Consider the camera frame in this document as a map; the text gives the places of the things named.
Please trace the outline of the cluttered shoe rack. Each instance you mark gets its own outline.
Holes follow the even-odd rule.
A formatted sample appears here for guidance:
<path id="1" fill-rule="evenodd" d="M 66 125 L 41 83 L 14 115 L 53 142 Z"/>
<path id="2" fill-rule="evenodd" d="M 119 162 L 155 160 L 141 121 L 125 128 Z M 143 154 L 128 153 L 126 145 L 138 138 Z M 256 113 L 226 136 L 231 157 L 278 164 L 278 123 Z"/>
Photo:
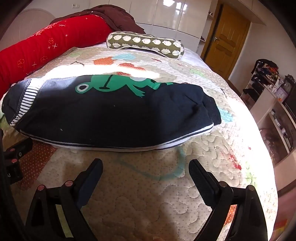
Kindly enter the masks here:
<path id="1" fill-rule="evenodd" d="M 251 74 L 252 76 L 241 94 L 241 99 L 249 110 L 255 105 L 265 89 L 276 93 L 283 83 L 278 66 L 267 59 L 258 59 Z"/>

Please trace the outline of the wall power socket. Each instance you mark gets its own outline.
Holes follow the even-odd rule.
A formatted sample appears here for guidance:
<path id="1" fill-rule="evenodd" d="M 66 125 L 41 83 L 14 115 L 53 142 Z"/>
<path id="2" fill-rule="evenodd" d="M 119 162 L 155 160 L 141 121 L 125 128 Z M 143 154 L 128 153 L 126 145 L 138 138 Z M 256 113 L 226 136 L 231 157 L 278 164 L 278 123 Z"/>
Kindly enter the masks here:
<path id="1" fill-rule="evenodd" d="M 73 9 L 78 9 L 78 8 L 80 8 L 80 6 L 79 6 L 78 4 L 73 4 L 73 5 L 72 5 L 72 8 L 73 8 Z"/>

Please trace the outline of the dark maroon blanket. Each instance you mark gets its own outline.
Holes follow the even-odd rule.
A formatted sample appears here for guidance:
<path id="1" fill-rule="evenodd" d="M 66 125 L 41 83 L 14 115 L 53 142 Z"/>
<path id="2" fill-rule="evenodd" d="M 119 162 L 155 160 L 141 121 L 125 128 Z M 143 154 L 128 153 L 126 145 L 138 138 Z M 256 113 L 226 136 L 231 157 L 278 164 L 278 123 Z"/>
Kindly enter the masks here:
<path id="1" fill-rule="evenodd" d="M 115 31 L 129 31 L 138 34 L 145 34 L 143 28 L 136 24 L 133 16 L 126 12 L 123 8 L 112 4 L 101 4 L 90 9 L 85 9 L 77 13 L 56 18 L 50 22 L 53 24 L 61 20 L 73 18 L 76 16 L 96 15 L 105 20 L 107 25 Z"/>

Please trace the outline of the green hedgehog-pattern bolster pillow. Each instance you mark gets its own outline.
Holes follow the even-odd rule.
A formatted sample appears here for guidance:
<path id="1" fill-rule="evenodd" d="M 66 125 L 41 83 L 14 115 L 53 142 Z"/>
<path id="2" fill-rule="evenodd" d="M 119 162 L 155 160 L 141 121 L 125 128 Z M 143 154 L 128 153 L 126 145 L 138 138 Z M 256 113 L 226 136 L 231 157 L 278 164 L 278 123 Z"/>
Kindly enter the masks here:
<path id="1" fill-rule="evenodd" d="M 106 39 L 106 45 L 109 49 L 132 48 L 152 51 L 172 59 L 180 59 L 184 55 L 184 46 L 178 40 L 129 31 L 110 33 Z"/>

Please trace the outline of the white round headboard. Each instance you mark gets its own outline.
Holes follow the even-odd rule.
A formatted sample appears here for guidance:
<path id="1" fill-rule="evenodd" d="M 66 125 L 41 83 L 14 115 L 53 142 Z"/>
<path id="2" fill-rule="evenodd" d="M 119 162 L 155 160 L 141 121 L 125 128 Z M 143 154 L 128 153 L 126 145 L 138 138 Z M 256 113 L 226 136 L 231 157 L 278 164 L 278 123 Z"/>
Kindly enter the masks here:
<path id="1" fill-rule="evenodd" d="M 1 50 L 27 39 L 55 19 L 55 17 L 42 9 L 29 9 L 21 12 L 10 24 L 4 33 L 0 45 Z"/>

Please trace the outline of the dark navy frog pants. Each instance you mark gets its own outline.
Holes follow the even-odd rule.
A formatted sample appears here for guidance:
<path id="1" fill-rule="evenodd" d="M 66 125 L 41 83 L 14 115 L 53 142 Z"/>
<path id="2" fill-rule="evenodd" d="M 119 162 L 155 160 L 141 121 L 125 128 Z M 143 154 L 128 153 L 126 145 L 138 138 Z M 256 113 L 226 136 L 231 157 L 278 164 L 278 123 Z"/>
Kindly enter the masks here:
<path id="1" fill-rule="evenodd" d="M 79 149 L 163 150 L 221 124 L 200 86 L 116 74 L 26 79 L 9 89 L 1 109 L 20 133 Z"/>

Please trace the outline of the long red bolster pillow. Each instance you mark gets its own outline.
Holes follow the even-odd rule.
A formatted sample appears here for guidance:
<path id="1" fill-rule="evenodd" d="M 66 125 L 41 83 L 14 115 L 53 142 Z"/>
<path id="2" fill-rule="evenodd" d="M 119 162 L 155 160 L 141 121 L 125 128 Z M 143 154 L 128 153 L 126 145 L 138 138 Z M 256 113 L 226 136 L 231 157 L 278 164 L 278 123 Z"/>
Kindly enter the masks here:
<path id="1" fill-rule="evenodd" d="M 106 41 L 111 27 L 96 15 L 76 16 L 48 25 L 1 51 L 1 96 L 67 50 Z"/>

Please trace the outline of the patchwork quilted bedspread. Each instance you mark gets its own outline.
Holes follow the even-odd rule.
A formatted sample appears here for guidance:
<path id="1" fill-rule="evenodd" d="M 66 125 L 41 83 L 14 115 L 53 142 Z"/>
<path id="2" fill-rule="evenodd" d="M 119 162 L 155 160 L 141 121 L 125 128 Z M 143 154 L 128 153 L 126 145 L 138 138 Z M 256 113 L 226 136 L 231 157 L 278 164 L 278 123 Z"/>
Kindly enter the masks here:
<path id="1" fill-rule="evenodd" d="M 191 89 L 199 86 L 214 98 L 221 124 L 176 147 L 156 151 L 105 152 L 38 142 L 32 156 L 22 159 L 23 180 L 11 188 L 22 221 L 27 219 L 39 184 L 56 187 L 100 158 L 102 180 L 82 209 L 96 234 L 110 221 L 146 236 L 192 240 L 211 212 L 189 175 L 189 162 L 197 159 L 219 181 L 238 188 L 255 187 L 270 237 L 278 193 L 268 150 L 246 105 L 195 52 L 185 49 L 182 58 L 175 60 L 149 51 L 108 49 L 104 44 L 72 48 L 31 77 L 47 80 L 109 73 L 150 77 L 161 84 L 175 82 Z"/>

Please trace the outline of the white glossy wardrobe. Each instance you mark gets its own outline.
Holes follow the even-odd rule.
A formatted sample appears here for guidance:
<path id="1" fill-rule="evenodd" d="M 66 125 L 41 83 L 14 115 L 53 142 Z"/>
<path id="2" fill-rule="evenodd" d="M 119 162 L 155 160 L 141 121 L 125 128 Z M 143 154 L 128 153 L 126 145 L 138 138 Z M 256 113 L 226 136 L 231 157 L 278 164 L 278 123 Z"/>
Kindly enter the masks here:
<path id="1" fill-rule="evenodd" d="M 201 54 L 211 1 L 91 1 L 90 7 L 112 4 L 126 10 L 147 34 L 179 40 Z"/>

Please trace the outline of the white shelf unit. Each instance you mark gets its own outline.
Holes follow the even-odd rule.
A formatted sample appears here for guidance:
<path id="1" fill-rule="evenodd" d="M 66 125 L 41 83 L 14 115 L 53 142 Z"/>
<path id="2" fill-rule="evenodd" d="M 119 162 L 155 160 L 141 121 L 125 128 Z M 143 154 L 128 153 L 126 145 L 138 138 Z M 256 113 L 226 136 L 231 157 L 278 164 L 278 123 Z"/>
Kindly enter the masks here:
<path id="1" fill-rule="evenodd" d="M 278 98 L 265 88 L 250 112 L 272 157 L 277 190 L 295 188 L 295 121 Z"/>

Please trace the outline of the small purple clock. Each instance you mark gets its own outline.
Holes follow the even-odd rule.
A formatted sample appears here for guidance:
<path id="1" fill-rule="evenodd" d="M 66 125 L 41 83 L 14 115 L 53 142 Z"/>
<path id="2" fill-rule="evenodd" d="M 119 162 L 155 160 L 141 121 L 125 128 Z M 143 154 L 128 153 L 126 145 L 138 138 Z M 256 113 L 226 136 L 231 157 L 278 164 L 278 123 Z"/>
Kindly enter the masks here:
<path id="1" fill-rule="evenodd" d="M 288 96 L 288 94 L 286 93 L 286 91 L 282 87 L 280 87 L 276 91 L 275 95 L 276 95 L 276 98 L 278 99 L 279 102 L 283 102 Z"/>

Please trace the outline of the wooden bedroom door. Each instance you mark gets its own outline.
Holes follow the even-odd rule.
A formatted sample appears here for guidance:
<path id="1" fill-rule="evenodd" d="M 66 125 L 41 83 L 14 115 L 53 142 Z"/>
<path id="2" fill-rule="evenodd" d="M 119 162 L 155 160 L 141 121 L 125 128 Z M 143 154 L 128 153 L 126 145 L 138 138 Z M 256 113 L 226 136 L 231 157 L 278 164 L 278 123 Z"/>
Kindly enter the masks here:
<path id="1" fill-rule="evenodd" d="M 225 80 L 238 60 L 250 24 L 250 20 L 238 10 L 218 1 L 201 58 Z"/>

